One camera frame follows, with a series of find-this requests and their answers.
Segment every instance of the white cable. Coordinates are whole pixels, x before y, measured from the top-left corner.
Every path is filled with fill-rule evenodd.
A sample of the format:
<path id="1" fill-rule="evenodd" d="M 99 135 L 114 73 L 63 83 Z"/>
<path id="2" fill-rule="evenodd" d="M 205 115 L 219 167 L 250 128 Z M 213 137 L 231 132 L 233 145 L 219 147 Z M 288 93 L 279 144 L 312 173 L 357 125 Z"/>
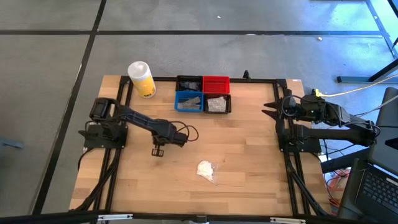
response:
<path id="1" fill-rule="evenodd" d="M 361 88 L 357 88 L 357 89 L 355 89 L 355 90 L 350 90 L 350 91 L 346 91 L 346 92 L 342 92 L 342 93 L 336 93 L 336 94 L 332 94 L 332 95 L 325 95 L 325 94 L 319 92 L 319 90 L 315 90 L 315 94 L 316 94 L 317 97 L 341 96 L 341 95 L 344 95 L 344 94 L 347 94 L 347 93 L 353 93 L 353 92 L 355 92 L 355 91 L 364 90 L 364 89 L 366 89 L 366 88 L 369 88 L 369 87 L 372 87 L 372 86 L 374 86 L 374 85 L 380 84 L 380 83 L 382 83 L 382 82 L 384 82 L 384 81 L 387 81 L 387 80 L 389 80 L 389 79 L 391 79 L 391 78 L 394 78 L 394 77 L 396 77 L 396 76 L 398 76 L 398 74 L 395 74 L 395 75 L 393 75 L 393 76 L 391 76 L 391 77 L 385 78 L 385 79 L 383 79 L 383 80 L 381 80 L 381 81 L 378 81 L 378 82 L 376 82 L 376 83 L 372 83 L 372 84 L 370 84 L 370 85 L 368 85 L 368 86 L 364 86 L 364 87 L 361 87 Z"/>
<path id="2" fill-rule="evenodd" d="M 396 98 L 398 98 L 398 95 L 394 96 L 394 97 L 391 98 L 390 100 L 387 100 L 386 102 L 384 102 L 382 105 L 378 106 L 377 108 L 371 109 L 371 110 L 369 110 L 368 112 L 365 112 L 365 113 L 359 115 L 358 117 L 365 116 L 365 115 L 367 115 L 367 114 L 370 113 L 370 112 L 373 112 L 373 111 L 375 111 L 375 110 L 378 110 L 379 108 L 381 108 L 382 106 L 386 106 L 388 103 L 392 102 L 392 101 L 393 101 L 394 99 L 396 99 Z"/>

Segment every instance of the plastic bottle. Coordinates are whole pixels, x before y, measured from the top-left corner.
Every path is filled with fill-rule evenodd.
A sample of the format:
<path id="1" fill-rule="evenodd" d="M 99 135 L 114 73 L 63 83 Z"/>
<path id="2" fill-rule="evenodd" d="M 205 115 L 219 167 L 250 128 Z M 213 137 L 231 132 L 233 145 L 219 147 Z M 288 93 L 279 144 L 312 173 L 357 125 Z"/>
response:
<path id="1" fill-rule="evenodd" d="M 139 96 L 151 98 L 155 95 L 156 86 L 148 64 L 140 61 L 134 62 L 129 66 L 127 72 Z"/>

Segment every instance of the plastic bag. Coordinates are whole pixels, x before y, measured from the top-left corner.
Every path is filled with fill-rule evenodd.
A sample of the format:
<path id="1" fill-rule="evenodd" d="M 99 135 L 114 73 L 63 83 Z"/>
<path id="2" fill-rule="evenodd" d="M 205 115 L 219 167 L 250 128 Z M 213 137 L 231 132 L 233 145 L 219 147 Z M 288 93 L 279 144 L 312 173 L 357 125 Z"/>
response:
<path id="1" fill-rule="evenodd" d="M 216 164 L 212 164 L 209 161 L 201 161 L 198 165 L 197 174 L 215 184 L 217 167 Z"/>

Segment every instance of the wooden tabletop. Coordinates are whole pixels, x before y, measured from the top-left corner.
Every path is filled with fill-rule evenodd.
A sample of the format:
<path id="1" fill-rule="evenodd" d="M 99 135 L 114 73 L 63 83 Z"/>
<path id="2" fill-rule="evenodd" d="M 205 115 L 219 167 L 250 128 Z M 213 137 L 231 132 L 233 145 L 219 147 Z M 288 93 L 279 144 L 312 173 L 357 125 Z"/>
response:
<path id="1" fill-rule="evenodd" d="M 99 96 L 116 98 L 119 80 L 120 76 L 104 76 Z M 300 80 L 287 80 L 287 83 L 293 94 L 303 95 Z M 133 90 L 130 107 L 151 118 L 193 125 L 200 137 L 184 147 L 164 146 L 164 157 L 153 157 L 150 132 L 129 124 L 112 211 L 292 214 L 275 121 L 261 112 L 264 103 L 275 101 L 271 84 L 231 83 L 230 114 L 177 112 L 174 110 L 175 82 L 155 84 L 157 93 L 150 99 L 139 97 Z M 103 149 L 94 149 L 83 158 L 70 208 L 79 206 L 93 190 L 100 175 L 103 155 Z M 321 206 L 330 212 L 318 159 L 306 153 L 301 153 L 301 158 L 308 189 Z M 215 184 L 197 175 L 197 165 L 202 160 L 218 165 Z M 295 190 L 302 212 L 297 186 Z M 104 207 L 105 192 L 101 208 Z"/>

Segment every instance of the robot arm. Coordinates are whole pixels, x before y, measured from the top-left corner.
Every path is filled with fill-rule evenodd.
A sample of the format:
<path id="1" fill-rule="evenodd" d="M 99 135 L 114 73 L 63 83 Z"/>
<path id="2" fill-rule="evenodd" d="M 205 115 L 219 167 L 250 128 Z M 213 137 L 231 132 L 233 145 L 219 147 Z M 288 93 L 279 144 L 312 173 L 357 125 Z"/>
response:
<path id="1" fill-rule="evenodd" d="M 294 98 L 300 98 L 300 103 L 296 103 Z M 353 144 L 370 146 L 377 137 L 377 126 L 372 121 L 349 114 L 339 105 L 329 103 L 315 94 L 305 95 L 303 98 L 288 95 L 264 106 L 277 109 L 263 112 L 276 120 L 277 134 L 281 139 L 279 144 L 290 152 L 318 152 L 315 149 L 319 147 L 314 147 L 319 145 L 317 139 L 347 140 Z M 301 124 L 292 124 L 292 128 L 285 129 L 284 119 L 287 118 L 315 124 L 323 122 L 330 126 L 346 126 L 349 129 L 310 129 Z"/>
<path id="2" fill-rule="evenodd" d="M 152 140 L 155 149 L 152 150 L 153 156 L 163 156 L 160 146 L 165 144 L 175 144 L 182 147 L 187 141 L 188 136 L 177 131 L 177 128 L 165 119 L 152 119 L 146 115 L 130 109 L 128 106 L 120 105 L 118 101 L 110 98 L 97 98 L 90 112 L 90 118 L 101 125 L 102 139 L 118 142 L 126 134 L 125 125 L 120 122 L 128 122 L 140 128 L 144 128 L 152 133 Z M 84 137 L 98 138 L 98 133 L 85 131 Z"/>

